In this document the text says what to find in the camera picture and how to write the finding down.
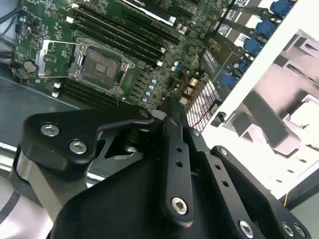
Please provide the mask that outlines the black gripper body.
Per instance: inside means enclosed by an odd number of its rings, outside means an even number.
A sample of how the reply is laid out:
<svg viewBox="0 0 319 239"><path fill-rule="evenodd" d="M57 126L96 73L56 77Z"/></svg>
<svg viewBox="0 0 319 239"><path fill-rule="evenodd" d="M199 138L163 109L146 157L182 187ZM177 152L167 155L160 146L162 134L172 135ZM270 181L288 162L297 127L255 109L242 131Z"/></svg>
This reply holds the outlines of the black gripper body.
<svg viewBox="0 0 319 239"><path fill-rule="evenodd" d="M194 222L182 229L160 213L159 163L141 160L73 197L60 211L53 239L234 239L207 183L192 174Z"/></svg>

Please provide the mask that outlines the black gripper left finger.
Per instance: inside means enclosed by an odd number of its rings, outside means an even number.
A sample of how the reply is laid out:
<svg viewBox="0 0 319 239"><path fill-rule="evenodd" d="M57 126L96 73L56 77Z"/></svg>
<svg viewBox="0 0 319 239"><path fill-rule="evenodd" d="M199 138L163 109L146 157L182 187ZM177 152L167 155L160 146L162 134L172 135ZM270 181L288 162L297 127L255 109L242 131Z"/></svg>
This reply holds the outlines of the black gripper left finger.
<svg viewBox="0 0 319 239"><path fill-rule="evenodd" d="M35 114L24 121L20 176L53 223L75 196L141 160L159 163L159 209L186 229L171 206L171 100L155 114L141 106Z"/></svg>

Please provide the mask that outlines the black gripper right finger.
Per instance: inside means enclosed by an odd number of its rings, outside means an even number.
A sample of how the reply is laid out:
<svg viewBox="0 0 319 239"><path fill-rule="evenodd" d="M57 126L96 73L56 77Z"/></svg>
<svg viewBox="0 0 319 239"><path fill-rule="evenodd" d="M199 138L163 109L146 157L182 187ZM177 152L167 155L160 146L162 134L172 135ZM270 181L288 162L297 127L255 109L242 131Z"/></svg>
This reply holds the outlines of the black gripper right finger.
<svg viewBox="0 0 319 239"><path fill-rule="evenodd" d="M171 100L171 206L193 239L309 239L311 233L222 146L208 148Z"/></svg>

